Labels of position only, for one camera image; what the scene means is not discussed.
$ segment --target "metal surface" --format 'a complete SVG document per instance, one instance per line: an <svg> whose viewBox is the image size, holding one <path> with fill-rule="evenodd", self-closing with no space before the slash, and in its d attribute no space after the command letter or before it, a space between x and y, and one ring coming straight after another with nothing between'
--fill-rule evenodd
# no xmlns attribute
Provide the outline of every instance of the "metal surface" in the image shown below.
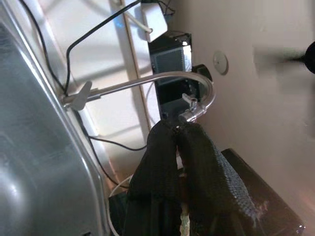
<svg viewBox="0 0 315 236"><path fill-rule="evenodd" d="M196 80L200 82L206 89L206 95L201 99L201 102L199 104L200 107L204 108L207 110L210 105L213 103L215 99L215 91L213 87L213 83L205 76L196 74L196 73L191 73L191 72L183 72L183 71L174 71L174 72L165 72L165 73L159 73L155 75L150 75L147 77L143 77L137 80L132 80L128 81L119 85L114 85L108 88L103 88L103 89L93 89L90 92L90 95L88 96L87 101L94 101L97 99L100 99L101 96L118 92L124 89L129 89L135 86L139 86L142 84L154 82L156 80L161 80L161 79L172 79L174 77L184 77L192 80ZM75 98L77 94L64 97L63 98L63 103L66 105L68 103L71 103ZM186 114L185 118L187 121L192 121L204 114L205 112L198 112L190 116L190 114Z"/></svg>
<svg viewBox="0 0 315 236"><path fill-rule="evenodd" d="M0 3L0 235L104 235L100 176Z"/></svg>

